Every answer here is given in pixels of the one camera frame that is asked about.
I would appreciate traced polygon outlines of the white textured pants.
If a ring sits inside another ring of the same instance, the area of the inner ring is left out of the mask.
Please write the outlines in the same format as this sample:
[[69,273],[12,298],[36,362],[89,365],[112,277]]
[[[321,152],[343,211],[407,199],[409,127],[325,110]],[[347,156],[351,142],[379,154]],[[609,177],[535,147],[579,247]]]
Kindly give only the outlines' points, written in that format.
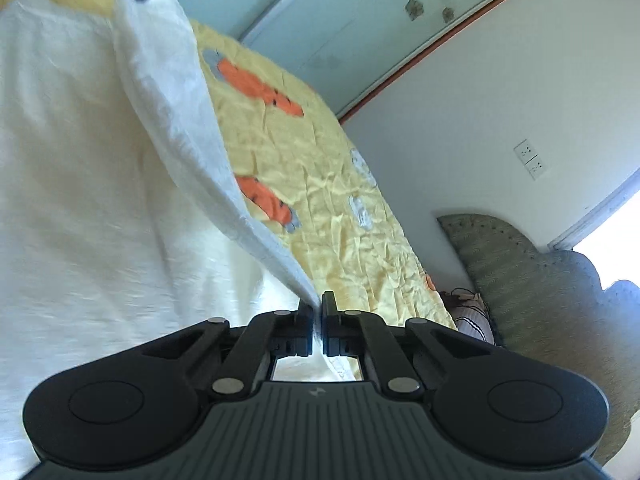
[[1,474],[46,378],[310,278],[250,216],[177,0],[1,0]]

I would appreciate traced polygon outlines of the white wall socket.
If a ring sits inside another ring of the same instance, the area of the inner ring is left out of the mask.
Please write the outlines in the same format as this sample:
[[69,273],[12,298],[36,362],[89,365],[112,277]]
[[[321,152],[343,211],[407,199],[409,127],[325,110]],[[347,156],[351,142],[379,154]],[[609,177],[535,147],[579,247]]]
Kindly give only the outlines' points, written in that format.
[[533,180],[539,179],[547,170],[546,164],[529,140],[522,141],[513,151]]

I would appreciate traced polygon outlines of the yellow cartoon bed quilt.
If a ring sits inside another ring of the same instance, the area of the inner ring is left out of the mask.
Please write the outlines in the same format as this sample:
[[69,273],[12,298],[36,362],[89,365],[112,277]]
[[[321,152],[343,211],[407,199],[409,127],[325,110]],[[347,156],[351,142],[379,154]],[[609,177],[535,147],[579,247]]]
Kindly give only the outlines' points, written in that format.
[[250,215],[342,308],[390,324],[424,316],[450,326],[374,177],[322,99],[232,39],[191,26]]

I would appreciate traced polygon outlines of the striped pillow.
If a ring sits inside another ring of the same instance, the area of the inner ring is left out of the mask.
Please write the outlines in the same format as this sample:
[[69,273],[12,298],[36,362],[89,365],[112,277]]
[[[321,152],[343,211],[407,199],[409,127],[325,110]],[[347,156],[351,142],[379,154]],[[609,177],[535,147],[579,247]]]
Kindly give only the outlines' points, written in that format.
[[456,288],[439,295],[460,333],[488,344],[496,343],[491,318],[480,294]]

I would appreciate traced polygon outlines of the green scalloped headboard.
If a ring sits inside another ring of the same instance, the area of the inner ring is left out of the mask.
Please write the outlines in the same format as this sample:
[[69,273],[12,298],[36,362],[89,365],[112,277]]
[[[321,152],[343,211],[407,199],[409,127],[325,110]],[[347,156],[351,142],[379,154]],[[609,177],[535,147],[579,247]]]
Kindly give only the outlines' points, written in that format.
[[438,219],[507,349],[582,374],[608,397],[596,453],[612,460],[639,409],[639,289],[609,288],[578,252],[540,252],[510,223],[484,214]]

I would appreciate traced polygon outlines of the glass sliding wardrobe door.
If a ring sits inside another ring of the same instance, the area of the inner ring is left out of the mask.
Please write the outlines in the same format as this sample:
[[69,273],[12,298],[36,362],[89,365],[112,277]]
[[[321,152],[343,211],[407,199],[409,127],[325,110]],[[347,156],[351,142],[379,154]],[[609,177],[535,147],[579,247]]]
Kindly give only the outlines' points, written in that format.
[[191,18],[306,81],[343,115],[492,0],[179,0]]

